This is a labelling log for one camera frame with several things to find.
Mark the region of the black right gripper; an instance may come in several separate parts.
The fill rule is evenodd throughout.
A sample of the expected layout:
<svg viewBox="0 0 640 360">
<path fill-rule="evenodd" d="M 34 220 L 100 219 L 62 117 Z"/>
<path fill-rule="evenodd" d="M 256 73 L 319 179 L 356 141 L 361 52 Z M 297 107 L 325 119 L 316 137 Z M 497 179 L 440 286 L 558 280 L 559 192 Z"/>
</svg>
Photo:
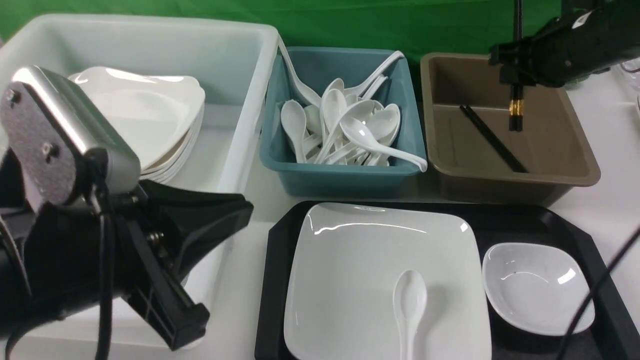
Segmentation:
<svg viewBox="0 0 640 360">
<path fill-rule="evenodd" d="M 537 33 L 490 48 L 502 84 L 560 88 L 583 76 L 637 59 L 640 7 L 603 5 L 549 20 Z"/>
</svg>

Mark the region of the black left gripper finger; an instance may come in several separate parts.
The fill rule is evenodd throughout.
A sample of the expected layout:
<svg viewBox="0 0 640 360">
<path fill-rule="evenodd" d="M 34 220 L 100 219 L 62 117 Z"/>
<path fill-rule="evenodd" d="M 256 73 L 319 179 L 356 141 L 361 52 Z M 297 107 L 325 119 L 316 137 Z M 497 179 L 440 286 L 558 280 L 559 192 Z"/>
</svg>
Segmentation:
<svg viewBox="0 0 640 360">
<path fill-rule="evenodd" d="M 249 225 L 254 206 L 240 193 L 203 193 L 140 182 L 146 228 L 161 234 L 170 272 L 179 280 L 208 253 Z"/>
</svg>

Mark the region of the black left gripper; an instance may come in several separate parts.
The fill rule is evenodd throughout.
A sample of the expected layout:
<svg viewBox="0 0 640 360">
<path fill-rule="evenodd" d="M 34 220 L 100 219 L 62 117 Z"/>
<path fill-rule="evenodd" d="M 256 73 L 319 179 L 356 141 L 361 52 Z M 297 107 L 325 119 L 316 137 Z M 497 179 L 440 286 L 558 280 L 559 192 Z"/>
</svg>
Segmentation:
<svg viewBox="0 0 640 360">
<path fill-rule="evenodd" d="M 32 210 L 22 166 L 8 150 L 1 160 L 1 335 L 30 332 L 98 305 L 106 235 L 115 245 L 112 294 L 122 296 L 170 350 L 201 339 L 210 312 L 194 303 L 144 234 L 169 193 L 165 184 L 140 182 L 134 191 L 139 203 L 113 198 L 105 226 L 90 209 L 45 203 Z"/>
</svg>

